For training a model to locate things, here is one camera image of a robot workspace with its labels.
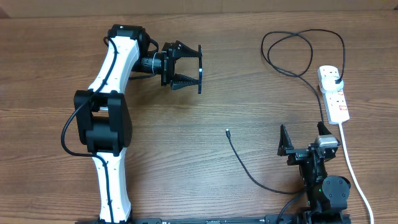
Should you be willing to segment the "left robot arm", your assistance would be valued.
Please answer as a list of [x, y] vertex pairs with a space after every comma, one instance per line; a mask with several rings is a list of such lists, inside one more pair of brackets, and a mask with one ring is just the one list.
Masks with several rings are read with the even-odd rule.
[[150, 50], [157, 42], [145, 28], [115, 24], [104, 37], [108, 52], [101, 70], [87, 90], [74, 96], [80, 141], [87, 147], [85, 157], [92, 158], [98, 175], [101, 210], [97, 223], [132, 223], [132, 205], [127, 194], [125, 157], [132, 139], [132, 121], [125, 91], [132, 72], [138, 79], [160, 75], [161, 84], [179, 90], [201, 87], [203, 66], [198, 78], [175, 73], [180, 58], [202, 59], [202, 49], [193, 50], [180, 41], [165, 43]]

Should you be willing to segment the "Samsung Galaxy smartphone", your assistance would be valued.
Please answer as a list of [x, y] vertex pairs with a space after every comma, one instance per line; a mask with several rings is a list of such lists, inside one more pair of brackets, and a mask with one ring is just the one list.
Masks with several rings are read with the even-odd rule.
[[201, 89], [202, 89], [202, 80], [203, 80], [203, 61], [202, 61], [203, 52], [202, 52], [201, 45], [198, 45], [198, 51], [200, 53], [199, 62], [198, 62], [198, 65], [199, 65], [199, 69], [198, 69], [198, 74], [199, 74], [199, 77], [198, 77], [198, 94], [200, 95], [201, 94]]

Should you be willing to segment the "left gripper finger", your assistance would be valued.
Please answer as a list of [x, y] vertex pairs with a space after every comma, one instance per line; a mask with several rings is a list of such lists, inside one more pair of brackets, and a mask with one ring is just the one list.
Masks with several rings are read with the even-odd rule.
[[179, 90], [187, 86], [199, 85], [199, 80], [182, 74], [175, 74], [170, 81], [172, 90]]
[[180, 41], [175, 42], [175, 51], [174, 51], [174, 57], [175, 58], [182, 58], [182, 57], [194, 57], [194, 58], [199, 58], [200, 53], [199, 51], [193, 50], [190, 47], [186, 46]]

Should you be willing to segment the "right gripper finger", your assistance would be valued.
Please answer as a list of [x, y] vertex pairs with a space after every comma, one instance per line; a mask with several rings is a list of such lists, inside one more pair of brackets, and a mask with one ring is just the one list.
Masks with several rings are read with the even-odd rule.
[[286, 130], [286, 127], [282, 124], [280, 126], [280, 140], [279, 147], [277, 150], [278, 156], [286, 156], [294, 150], [294, 146], [292, 141], [290, 140], [289, 134]]
[[318, 128], [318, 133], [320, 136], [331, 135], [331, 132], [324, 125], [324, 122], [322, 122], [322, 121], [318, 122], [317, 128]]

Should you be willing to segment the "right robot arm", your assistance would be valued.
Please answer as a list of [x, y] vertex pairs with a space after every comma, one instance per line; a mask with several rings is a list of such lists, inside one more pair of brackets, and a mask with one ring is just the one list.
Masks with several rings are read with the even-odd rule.
[[277, 154], [287, 157], [287, 165], [299, 166], [307, 194], [308, 206], [299, 209], [285, 223], [350, 223], [343, 215], [348, 207], [351, 183], [342, 176], [328, 175], [325, 162], [336, 157], [339, 140], [320, 121], [319, 135], [305, 149], [294, 148], [284, 125], [280, 126], [280, 141]]

